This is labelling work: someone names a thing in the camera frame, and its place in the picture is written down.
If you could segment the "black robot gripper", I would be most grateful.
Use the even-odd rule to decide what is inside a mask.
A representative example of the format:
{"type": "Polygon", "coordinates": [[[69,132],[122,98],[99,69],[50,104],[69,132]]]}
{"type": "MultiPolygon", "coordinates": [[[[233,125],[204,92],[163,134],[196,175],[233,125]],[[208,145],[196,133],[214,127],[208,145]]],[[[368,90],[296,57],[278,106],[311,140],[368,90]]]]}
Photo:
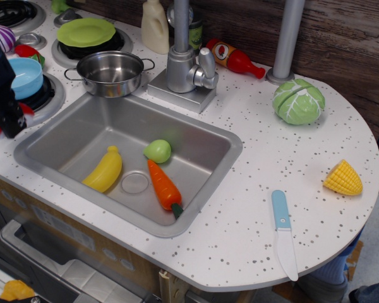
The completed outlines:
{"type": "Polygon", "coordinates": [[[20,130],[25,122],[20,104],[11,89],[14,79],[15,72],[0,48],[0,126],[9,136],[20,130]]]}

